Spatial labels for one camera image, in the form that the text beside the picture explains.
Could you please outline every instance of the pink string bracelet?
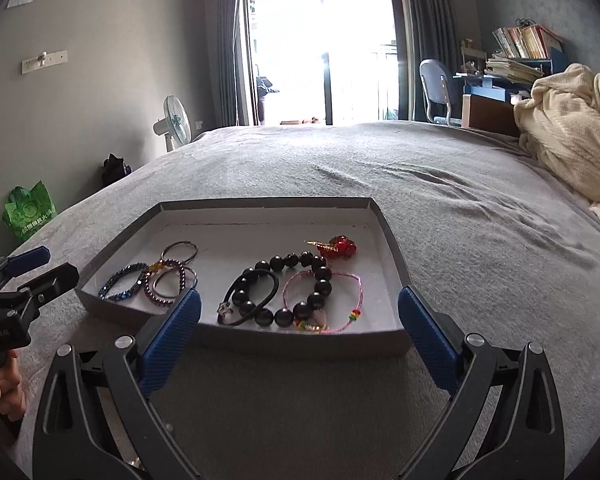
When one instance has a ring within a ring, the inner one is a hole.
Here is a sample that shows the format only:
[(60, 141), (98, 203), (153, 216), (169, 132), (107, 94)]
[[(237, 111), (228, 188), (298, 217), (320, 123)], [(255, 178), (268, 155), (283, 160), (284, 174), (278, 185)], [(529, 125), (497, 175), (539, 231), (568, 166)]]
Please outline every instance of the pink string bracelet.
[[(351, 311), (351, 313), (349, 314), (349, 320), (343, 326), (341, 326), (339, 328), (335, 328), (335, 329), (331, 330), (327, 327), (327, 315), (324, 313), (323, 309), (314, 310), (314, 319), (319, 324), (311, 324), (311, 323), (307, 323), (306, 321), (296, 319), (294, 321), (294, 324), (298, 328), (300, 328), (302, 330), (307, 330), (308, 332), (315, 332), (315, 333), (320, 333), (320, 334), (337, 334), (338, 332), (342, 332), (343, 330), (346, 330), (349, 327), (349, 325), (351, 325), (353, 322), (357, 321), (358, 318), (360, 317), (360, 315), (362, 314), (361, 309), (362, 309), (363, 291), (362, 291), (362, 280), (360, 279), (360, 276), (358, 276), (356, 274), (351, 274), (349, 272), (339, 272), (338, 270), (332, 270), (331, 273), (334, 276), (348, 276), (349, 278), (353, 278), (354, 280), (356, 280), (358, 282), (358, 293), (359, 293), (358, 306), (356, 308), (354, 308)], [(312, 270), (300, 270), (299, 272), (296, 272), (291, 278), (289, 278), (289, 281), (286, 282), (284, 288), (282, 289), (282, 301), (283, 301), (283, 304), (286, 309), (289, 308), (288, 301), (286, 300), (286, 292), (287, 292), (289, 284), (296, 278), (299, 278), (300, 276), (313, 276), (313, 275), (314, 275), (314, 273)]]

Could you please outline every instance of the gray blanket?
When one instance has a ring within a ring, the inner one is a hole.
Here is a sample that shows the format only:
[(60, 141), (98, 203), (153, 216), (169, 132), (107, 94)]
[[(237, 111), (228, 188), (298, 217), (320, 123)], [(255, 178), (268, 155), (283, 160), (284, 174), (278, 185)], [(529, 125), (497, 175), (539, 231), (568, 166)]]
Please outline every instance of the gray blanket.
[[(600, 435), (600, 224), (515, 139), (398, 121), (216, 130), (63, 212), (21, 251), (45, 244), (51, 264), (80, 269), (160, 201), (303, 195), (373, 197), (433, 307), (492, 344), (544, 345), (573, 469)], [(74, 293), (32, 325), (29, 412), (12, 450), (28, 474), (54, 351), (101, 348), (120, 333)], [(154, 399), (207, 480), (393, 478), (446, 400), (413, 349), (292, 365), (187, 351)], [(476, 450), (472, 441), (462, 460)]]

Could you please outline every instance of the sliding glass door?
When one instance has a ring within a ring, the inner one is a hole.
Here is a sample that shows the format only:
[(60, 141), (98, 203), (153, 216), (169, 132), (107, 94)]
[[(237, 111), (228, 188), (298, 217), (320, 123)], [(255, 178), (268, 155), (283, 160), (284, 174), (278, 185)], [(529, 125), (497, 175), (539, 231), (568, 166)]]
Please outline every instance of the sliding glass door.
[(258, 124), (406, 118), (401, 0), (245, 0)]

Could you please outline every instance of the chair backrest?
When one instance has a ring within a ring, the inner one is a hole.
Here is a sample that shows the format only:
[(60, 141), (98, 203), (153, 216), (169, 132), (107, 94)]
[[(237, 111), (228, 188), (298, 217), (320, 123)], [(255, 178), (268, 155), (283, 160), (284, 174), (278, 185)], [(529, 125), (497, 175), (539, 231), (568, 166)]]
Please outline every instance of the chair backrest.
[(442, 89), (441, 77), (445, 78), (446, 88), (449, 92), (451, 105), (460, 102), (460, 94), (457, 91), (456, 82), (451, 72), (442, 63), (435, 59), (425, 59), (420, 64), (420, 76), (424, 78), (427, 86), (429, 99), (434, 103), (445, 104), (445, 95)]

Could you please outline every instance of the door frame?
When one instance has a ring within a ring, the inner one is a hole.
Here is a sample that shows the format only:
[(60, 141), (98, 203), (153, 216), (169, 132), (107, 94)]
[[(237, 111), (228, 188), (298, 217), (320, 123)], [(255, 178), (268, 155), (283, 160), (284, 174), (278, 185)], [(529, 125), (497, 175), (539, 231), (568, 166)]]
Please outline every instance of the door frame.
[[(247, 68), (245, 74), (240, 74), (243, 78), (246, 75), (249, 79), (249, 85), (247, 87), (248, 93), (251, 97), (251, 110), (254, 117), (254, 123), (258, 122), (258, 111), (257, 111), (257, 93), (255, 84), (255, 74), (253, 73), (253, 61), (251, 59), (251, 37), (250, 37), (250, 22), (249, 22), (249, 0), (241, 0), (242, 2), (242, 13), (244, 17), (244, 30), (240, 33), (244, 35), (246, 43), (246, 60)], [(394, 6), (394, 24), (395, 24), (395, 37), (396, 37), (396, 51), (398, 58), (398, 119), (408, 120), (411, 116), (411, 100), (410, 100), (410, 89), (412, 86), (411, 74), (409, 70), (409, 49), (408, 39), (410, 36), (407, 35), (406, 31), (406, 19), (404, 13), (404, 0), (392, 0)], [(324, 61), (324, 108), (326, 123), (328, 125), (333, 124), (333, 102), (331, 99), (331, 72), (329, 65), (329, 53), (325, 52), (322, 55)]]

